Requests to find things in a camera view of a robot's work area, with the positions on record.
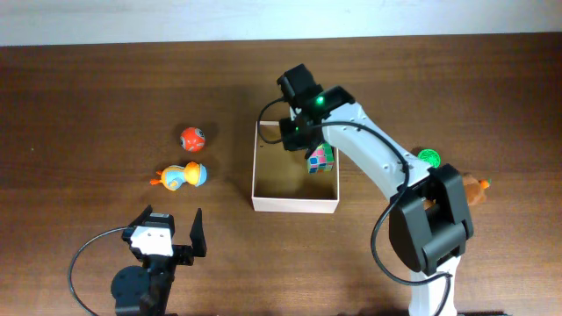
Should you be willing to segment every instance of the cardboard box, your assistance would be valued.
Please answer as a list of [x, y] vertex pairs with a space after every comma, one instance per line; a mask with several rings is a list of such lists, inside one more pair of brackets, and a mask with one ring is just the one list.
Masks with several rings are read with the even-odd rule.
[[[261, 122], [268, 140], [281, 137], [278, 122]], [[333, 213], [340, 202], [340, 160], [334, 148], [332, 171], [309, 174], [305, 151], [289, 152], [283, 144], [266, 144], [257, 134], [254, 145], [252, 202], [258, 212]]]

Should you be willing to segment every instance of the red ball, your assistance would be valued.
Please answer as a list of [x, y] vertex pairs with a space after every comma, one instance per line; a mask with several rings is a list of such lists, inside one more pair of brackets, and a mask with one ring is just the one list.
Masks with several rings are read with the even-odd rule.
[[182, 147], [187, 151], [191, 151], [192, 153], [198, 152], [199, 150], [203, 149], [203, 146], [205, 145], [205, 136], [203, 134], [203, 131], [201, 131], [197, 127], [186, 128], [182, 132], [180, 140]]

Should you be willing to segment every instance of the rubik's cube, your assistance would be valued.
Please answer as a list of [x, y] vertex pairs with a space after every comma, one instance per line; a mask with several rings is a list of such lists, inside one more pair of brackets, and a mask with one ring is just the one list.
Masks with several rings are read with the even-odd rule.
[[322, 143], [306, 162], [308, 173], [327, 172], [334, 167], [334, 152], [328, 143]]

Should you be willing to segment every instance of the cable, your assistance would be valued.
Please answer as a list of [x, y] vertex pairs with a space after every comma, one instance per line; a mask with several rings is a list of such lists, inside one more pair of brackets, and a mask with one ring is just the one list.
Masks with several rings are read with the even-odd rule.
[[74, 257], [72, 257], [72, 261], [70, 261], [70, 266], [68, 267], [68, 289], [70, 290], [70, 294], [72, 294], [72, 297], [76, 300], [76, 303], [78, 303], [83, 309], [84, 311], [86, 311], [87, 313], [89, 313], [92, 316], [97, 316], [96, 313], [94, 313], [88, 306], [86, 306], [86, 304], [78, 297], [78, 295], [76, 294], [76, 291], [74, 289], [74, 285], [72, 284], [72, 269], [74, 268], [74, 264], [76, 263], [76, 260], [78, 259], [78, 256], [86, 249], [86, 247], [88, 247], [92, 242], [98, 240], [99, 238], [102, 238], [110, 233], [116, 233], [116, 232], [120, 232], [123, 230], [126, 230], [128, 227], [118, 227], [118, 228], [113, 228], [112, 230], [108, 230], [105, 233], [101, 233], [98, 236], [90, 239], [88, 242], [86, 242], [85, 244], [83, 244], [83, 246], [80, 247], [80, 249], [78, 249], [78, 251], [76, 252], [76, 254], [74, 255]]
[[279, 99], [275, 100], [275, 101], [271, 101], [269, 102], [267, 105], [265, 105], [262, 109], [262, 111], [260, 111], [260, 115], [257, 117], [257, 133], [260, 135], [260, 137], [262, 138], [263, 142], [265, 142], [266, 144], [278, 144], [281, 141], [283, 141], [282, 138], [278, 139], [278, 140], [266, 140], [265, 137], [263, 137], [262, 134], [262, 125], [260, 124], [260, 122], [262, 121], [262, 116], [265, 113], [265, 110], [267, 110], [270, 106], [274, 105], [275, 103], [278, 102], [282, 102], [285, 99], [283, 97], [280, 97]]
[[366, 132], [372, 134], [373, 136], [377, 137], [379, 140], [381, 140], [388, 148], [390, 148], [390, 150], [396, 154], [396, 156], [398, 157], [398, 159], [400, 160], [400, 162], [402, 163], [403, 166], [403, 171], [404, 171], [404, 183], [400, 186], [400, 189], [398, 191], [398, 194], [395, 196], [394, 199], [391, 200], [391, 203], [385, 208], [385, 210], [382, 212], [382, 214], [380, 214], [380, 217], [377, 220], [377, 223], [375, 224], [375, 226], [373, 227], [372, 230], [372, 234], [371, 234], [371, 252], [372, 252], [372, 256], [375, 259], [375, 262], [377, 263], [378, 267], [388, 276], [390, 277], [393, 281], [399, 283], [399, 284], [404, 284], [404, 285], [408, 285], [408, 286], [420, 286], [420, 285], [425, 285], [425, 284], [429, 284], [441, 277], [446, 277], [446, 285], [445, 285], [445, 290], [444, 290], [444, 294], [443, 294], [443, 298], [441, 300], [441, 303], [439, 304], [439, 306], [437, 307], [435, 316], [438, 316], [441, 311], [443, 310], [444, 306], [445, 306], [445, 302], [447, 301], [447, 297], [449, 296], [449, 292], [450, 292], [450, 279], [453, 277], [452, 274], [444, 272], [444, 273], [440, 273], [437, 275], [434, 275], [426, 280], [422, 280], [422, 281], [408, 281], [408, 280], [404, 280], [400, 277], [395, 276], [392, 272], [390, 272], [385, 265], [380, 261], [380, 258], [378, 257], [378, 253], [377, 253], [377, 235], [378, 235], [378, 231], [380, 230], [380, 227], [382, 227], [383, 222], [385, 221], [385, 219], [388, 217], [388, 215], [390, 214], [390, 212], [393, 210], [393, 208], [396, 206], [396, 204], [398, 204], [398, 202], [400, 201], [400, 199], [402, 198], [402, 196], [404, 195], [404, 193], [406, 193], [407, 190], [407, 184], [410, 181], [410, 168], [409, 168], [409, 164], [407, 163], [406, 159], [402, 156], [402, 154], [400, 153], [400, 151], [398, 149], [396, 149], [396, 147], [385, 137], [383, 137], [380, 133], [378, 133], [377, 131], [367, 127], [367, 126], [363, 126], [361, 124], [358, 123], [354, 123], [354, 122], [344, 122], [344, 121], [336, 121], [336, 122], [325, 122], [325, 123], [321, 123], [318, 125], [314, 125], [314, 126], [309, 126], [309, 128], [322, 128], [325, 126], [354, 126], [357, 129], [361, 129], [361, 130], [365, 130]]

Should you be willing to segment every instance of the white wall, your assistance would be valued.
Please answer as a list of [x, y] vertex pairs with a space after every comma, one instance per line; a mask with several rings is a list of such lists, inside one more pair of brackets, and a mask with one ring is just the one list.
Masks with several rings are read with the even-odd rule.
[[0, 45], [562, 30], [562, 0], [0, 0]]

